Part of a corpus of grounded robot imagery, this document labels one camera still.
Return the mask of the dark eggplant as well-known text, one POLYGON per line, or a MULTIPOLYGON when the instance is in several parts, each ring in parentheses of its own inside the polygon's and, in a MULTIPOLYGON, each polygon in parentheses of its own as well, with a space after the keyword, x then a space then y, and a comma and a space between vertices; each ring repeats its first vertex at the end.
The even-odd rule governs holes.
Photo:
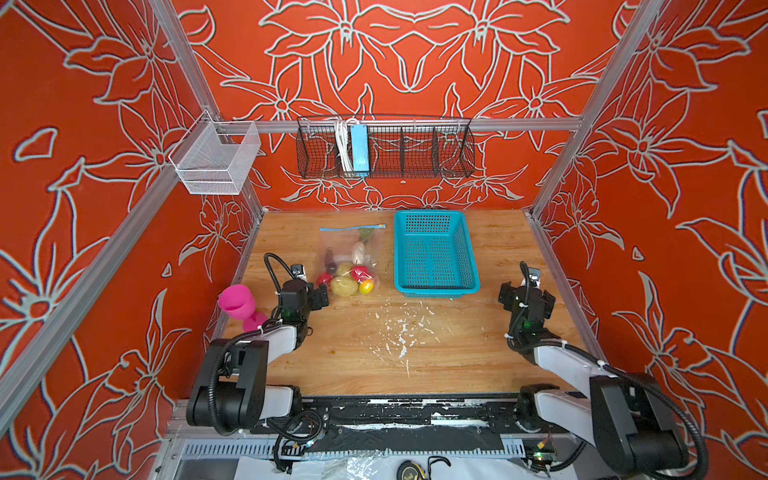
POLYGON ((325 270, 329 275, 334 276, 336 274, 337 264, 335 262, 334 253, 330 248, 325 252, 324 265, 325 270))

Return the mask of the yellow potato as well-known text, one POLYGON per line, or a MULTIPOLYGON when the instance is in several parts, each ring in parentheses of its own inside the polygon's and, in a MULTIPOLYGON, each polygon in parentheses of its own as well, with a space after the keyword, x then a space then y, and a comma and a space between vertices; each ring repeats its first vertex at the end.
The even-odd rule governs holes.
POLYGON ((334 295, 350 297, 358 293, 358 282, 350 276, 336 276, 330 282, 330 288, 334 295))

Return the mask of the clear zip top bag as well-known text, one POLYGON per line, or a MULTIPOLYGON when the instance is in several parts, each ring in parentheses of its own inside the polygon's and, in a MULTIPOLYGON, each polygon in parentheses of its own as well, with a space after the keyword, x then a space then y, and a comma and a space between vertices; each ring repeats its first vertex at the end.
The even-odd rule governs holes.
POLYGON ((320 228, 316 283, 338 298, 368 296, 379 284, 383 223, 320 228))

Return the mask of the red tomato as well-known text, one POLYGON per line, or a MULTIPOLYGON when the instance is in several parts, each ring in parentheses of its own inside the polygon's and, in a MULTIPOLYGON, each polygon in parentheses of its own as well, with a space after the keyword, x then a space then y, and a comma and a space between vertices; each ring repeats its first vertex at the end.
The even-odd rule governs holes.
POLYGON ((375 276, 364 265, 355 265, 349 271, 351 277, 358 283, 363 283, 367 280, 372 280, 375 276))

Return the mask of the red yellow mango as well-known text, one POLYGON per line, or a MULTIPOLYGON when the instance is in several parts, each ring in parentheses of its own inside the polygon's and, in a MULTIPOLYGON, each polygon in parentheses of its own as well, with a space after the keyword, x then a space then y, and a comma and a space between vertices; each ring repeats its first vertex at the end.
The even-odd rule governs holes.
POLYGON ((358 292, 361 295, 370 294, 375 288, 376 282, 373 278, 368 278, 359 283, 358 292))

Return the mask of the dark red apple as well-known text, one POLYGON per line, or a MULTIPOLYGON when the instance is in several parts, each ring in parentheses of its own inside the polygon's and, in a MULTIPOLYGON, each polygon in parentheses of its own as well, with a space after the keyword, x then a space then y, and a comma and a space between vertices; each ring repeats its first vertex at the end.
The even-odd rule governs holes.
POLYGON ((331 281, 333 280, 333 275, 328 272, 323 272, 317 277, 316 284, 318 286, 320 285, 326 285, 329 286, 331 281))

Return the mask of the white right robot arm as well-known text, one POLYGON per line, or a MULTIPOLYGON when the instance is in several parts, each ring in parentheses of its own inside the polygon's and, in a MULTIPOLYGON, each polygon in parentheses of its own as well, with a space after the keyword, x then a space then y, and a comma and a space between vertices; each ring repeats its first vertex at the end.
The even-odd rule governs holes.
POLYGON ((649 375, 632 374, 578 348, 546 328, 555 297, 541 273, 520 265, 522 282, 501 285, 498 300, 511 315, 507 346, 576 389, 545 384, 521 389, 516 418, 526 430, 556 425, 592 446, 616 474, 653 479, 703 479, 710 459, 699 427, 649 375))

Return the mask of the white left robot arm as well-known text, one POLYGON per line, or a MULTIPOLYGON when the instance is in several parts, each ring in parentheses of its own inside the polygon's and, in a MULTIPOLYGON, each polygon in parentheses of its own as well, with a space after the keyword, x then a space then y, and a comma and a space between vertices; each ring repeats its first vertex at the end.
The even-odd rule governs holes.
POLYGON ((210 343, 187 402, 190 426, 231 435, 261 421, 298 413, 299 389, 268 384, 268 367, 303 344, 310 314, 330 304, 328 288, 308 282, 300 275, 300 265, 289 266, 274 253, 263 259, 277 305, 270 314, 259 311, 250 289, 242 284, 219 295, 221 312, 242 321, 244 331, 210 343))

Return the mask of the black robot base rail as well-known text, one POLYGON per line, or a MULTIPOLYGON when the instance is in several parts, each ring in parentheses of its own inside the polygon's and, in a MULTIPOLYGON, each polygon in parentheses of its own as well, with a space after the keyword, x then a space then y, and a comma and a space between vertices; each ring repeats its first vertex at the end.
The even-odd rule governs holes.
POLYGON ((307 396, 323 434, 309 447, 288 447, 305 458, 357 453, 437 454, 515 458, 539 443, 565 455, 576 445, 559 427, 527 427, 515 417, 515 393, 307 396))

